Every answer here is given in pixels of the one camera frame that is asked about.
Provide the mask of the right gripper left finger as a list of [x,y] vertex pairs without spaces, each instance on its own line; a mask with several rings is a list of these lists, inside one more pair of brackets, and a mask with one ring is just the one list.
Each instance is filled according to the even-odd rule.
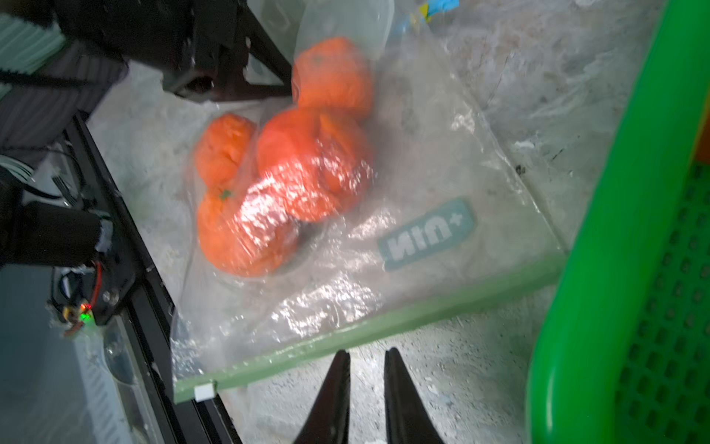
[[338,351],[294,444],[349,442],[351,355]]

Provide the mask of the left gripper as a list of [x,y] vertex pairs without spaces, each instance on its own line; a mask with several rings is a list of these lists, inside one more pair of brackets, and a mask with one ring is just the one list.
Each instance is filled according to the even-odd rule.
[[[194,102],[291,96],[292,66],[245,1],[57,1],[64,33],[160,71]],[[277,84],[247,79],[258,61]]]

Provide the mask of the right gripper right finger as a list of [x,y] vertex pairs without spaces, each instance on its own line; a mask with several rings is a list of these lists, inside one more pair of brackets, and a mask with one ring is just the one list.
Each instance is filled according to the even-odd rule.
[[386,442],[443,444],[397,348],[386,352],[384,381]]

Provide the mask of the green plastic basket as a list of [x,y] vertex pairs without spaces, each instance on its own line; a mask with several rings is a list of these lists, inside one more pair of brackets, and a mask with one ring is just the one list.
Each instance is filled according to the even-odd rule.
[[671,1],[534,348],[532,443],[709,440],[709,5]]

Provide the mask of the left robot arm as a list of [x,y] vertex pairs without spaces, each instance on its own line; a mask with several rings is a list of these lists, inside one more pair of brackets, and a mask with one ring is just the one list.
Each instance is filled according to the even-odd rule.
[[1,261],[92,261],[111,224],[31,190],[33,169],[139,62],[194,102],[286,96],[291,66],[244,1],[5,1],[1,5]]

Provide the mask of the orange bag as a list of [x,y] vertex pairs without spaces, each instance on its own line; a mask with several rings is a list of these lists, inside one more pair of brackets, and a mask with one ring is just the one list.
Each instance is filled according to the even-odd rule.
[[197,210],[196,231],[207,261],[240,278],[275,272],[300,243],[299,224],[264,182],[243,192],[208,189]]
[[327,107],[366,120],[373,111],[375,81],[369,61],[354,42],[335,37],[299,54],[291,78],[299,107]]
[[194,150],[195,167],[206,186],[223,185],[239,172],[256,130],[254,122],[231,113],[209,124]]

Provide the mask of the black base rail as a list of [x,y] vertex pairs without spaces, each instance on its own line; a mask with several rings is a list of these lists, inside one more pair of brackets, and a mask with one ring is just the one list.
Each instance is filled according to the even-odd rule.
[[128,272],[129,282],[116,306],[106,310],[124,329],[137,388],[146,399],[148,412],[155,417],[156,434],[164,443],[240,443],[220,398],[202,403],[175,404],[172,400],[169,331],[175,305],[92,138],[87,120],[84,112],[72,117],[64,132],[65,141],[71,144],[70,153],[79,161],[77,173],[88,186],[90,200],[116,221],[116,270]]

